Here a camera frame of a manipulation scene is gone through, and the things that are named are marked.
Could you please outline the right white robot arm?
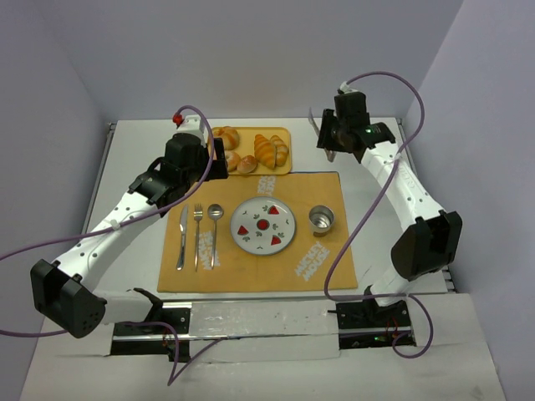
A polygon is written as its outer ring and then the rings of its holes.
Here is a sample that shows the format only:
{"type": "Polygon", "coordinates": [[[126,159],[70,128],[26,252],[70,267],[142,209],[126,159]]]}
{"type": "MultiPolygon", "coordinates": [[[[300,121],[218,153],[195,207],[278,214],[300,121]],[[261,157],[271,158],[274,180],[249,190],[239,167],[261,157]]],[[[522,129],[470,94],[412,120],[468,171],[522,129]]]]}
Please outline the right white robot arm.
{"type": "Polygon", "coordinates": [[[390,251],[391,265],[364,292],[377,307],[398,301],[423,276],[451,264],[461,236],[460,215],[448,212],[420,183],[384,123],[371,123],[365,94],[341,89],[325,109],[318,148],[351,154],[374,177],[392,205],[402,235],[390,251]]]}

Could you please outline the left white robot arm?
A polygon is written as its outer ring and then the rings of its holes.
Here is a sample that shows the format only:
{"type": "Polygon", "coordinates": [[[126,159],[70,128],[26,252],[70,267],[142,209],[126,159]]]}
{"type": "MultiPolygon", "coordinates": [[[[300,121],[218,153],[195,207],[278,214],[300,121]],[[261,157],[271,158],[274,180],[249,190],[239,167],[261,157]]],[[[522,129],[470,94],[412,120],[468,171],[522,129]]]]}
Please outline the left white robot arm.
{"type": "Polygon", "coordinates": [[[30,271],[36,310],[75,338],[103,322],[107,301],[94,294],[102,276],[146,228],[202,180],[228,177],[224,145],[208,146],[194,134],[178,133],[165,153],[138,175],[116,207],[85,237],[53,262],[39,260],[30,271]]]}

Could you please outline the large croissant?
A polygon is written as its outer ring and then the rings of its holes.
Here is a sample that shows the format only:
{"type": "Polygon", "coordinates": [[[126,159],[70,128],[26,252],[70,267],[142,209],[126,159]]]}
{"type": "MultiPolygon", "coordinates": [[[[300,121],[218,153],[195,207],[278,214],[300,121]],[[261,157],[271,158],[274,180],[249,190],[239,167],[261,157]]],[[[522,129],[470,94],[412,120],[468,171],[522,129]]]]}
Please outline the large croissant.
{"type": "Polygon", "coordinates": [[[257,161],[270,170],[274,170],[276,150],[273,143],[263,135],[255,135],[254,138],[254,156],[257,161]]]}

